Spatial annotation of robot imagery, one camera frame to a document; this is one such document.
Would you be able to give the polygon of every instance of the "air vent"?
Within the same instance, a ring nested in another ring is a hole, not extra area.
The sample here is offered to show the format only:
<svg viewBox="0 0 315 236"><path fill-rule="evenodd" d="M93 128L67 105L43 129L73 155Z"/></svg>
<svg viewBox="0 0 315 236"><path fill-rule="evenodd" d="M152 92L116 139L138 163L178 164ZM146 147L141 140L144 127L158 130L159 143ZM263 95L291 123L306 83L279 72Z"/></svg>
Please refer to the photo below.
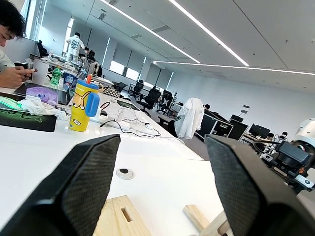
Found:
<svg viewBox="0 0 315 236"><path fill-rule="evenodd" d="M98 18L102 21L105 16L106 16L106 14L102 12L101 15Z"/></svg>
<svg viewBox="0 0 315 236"><path fill-rule="evenodd" d="M153 29L152 31L153 31L154 33L159 33L159 32L162 32L162 31L165 31L165 30L170 30L170 29L171 29L170 27L168 27L167 25L164 25L164 26L158 27L158 28L156 28L156 29ZM133 38L133 39L141 38L141 37L142 37L142 36L139 35L139 34L136 34L136 35L134 35L134 36L131 36L131 38Z"/></svg>
<svg viewBox="0 0 315 236"><path fill-rule="evenodd" d="M111 5L113 5L113 6L116 5L116 3L117 3L117 0L110 0L110 1L109 1L109 4L111 4Z"/></svg>

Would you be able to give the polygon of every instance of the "black hair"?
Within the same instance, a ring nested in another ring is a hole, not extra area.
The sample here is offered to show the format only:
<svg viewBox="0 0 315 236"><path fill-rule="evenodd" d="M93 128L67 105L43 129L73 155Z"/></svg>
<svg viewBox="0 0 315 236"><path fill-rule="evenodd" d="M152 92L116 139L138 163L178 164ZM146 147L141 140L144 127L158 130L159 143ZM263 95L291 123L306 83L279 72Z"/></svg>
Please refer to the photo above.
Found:
<svg viewBox="0 0 315 236"><path fill-rule="evenodd" d="M7 27L10 33L18 38L23 38L26 31L24 17L16 9L15 5L8 0L0 0L0 25Z"/></svg>
<svg viewBox="0 0 315 236"><path fill-rule="evenodd" d="M95 57L95 52L94 52L93 50L90 50L89 55L91 55L91 56Z"/></svg>

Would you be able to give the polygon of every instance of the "mouse pad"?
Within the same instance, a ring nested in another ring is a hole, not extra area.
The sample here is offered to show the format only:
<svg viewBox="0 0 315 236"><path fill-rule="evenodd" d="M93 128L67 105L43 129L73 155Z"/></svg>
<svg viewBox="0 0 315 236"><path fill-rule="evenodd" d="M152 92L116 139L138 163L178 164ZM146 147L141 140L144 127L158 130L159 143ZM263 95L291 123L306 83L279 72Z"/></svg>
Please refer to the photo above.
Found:
<svg viewBox="0 0 315 236"><path fill-rule="evenodd" d="M9 97L16 101L24 99L24 97L1 92L0 96ZM30 113L26 112L0 110L0 125L4 126L54 132L56 120L56 116L32 116Z"/></svg>

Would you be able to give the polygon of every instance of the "cartoon dog print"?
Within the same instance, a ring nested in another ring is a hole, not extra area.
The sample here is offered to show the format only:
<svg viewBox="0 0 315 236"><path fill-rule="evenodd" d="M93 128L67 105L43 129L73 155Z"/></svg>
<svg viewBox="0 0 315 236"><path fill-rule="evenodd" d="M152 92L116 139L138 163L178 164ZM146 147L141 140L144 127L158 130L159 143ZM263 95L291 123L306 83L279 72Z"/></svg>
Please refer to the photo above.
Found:
<svg viewBox="0 0 315 236"><path fill-rule="evenodd" d="M84 99L91 93L91 91L88 91L86 93L84 93L82 96L80 96L79 94L75 93L75 96L73 98L73 107L78 108L80 107L82 110L85 109L84 106Z"/></svg>

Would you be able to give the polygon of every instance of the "bag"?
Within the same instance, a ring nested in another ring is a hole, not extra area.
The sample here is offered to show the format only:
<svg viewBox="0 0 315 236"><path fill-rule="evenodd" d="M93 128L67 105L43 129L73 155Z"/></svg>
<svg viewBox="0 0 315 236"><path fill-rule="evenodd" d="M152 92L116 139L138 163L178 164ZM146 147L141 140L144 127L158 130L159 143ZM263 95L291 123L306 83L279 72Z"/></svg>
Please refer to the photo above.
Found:
<svg viewBox="0 0 315 236"><path fill-rule="evenodd" d="M119 92L114 88L105 87L103 93L111 97L120 98Z"/></svg>

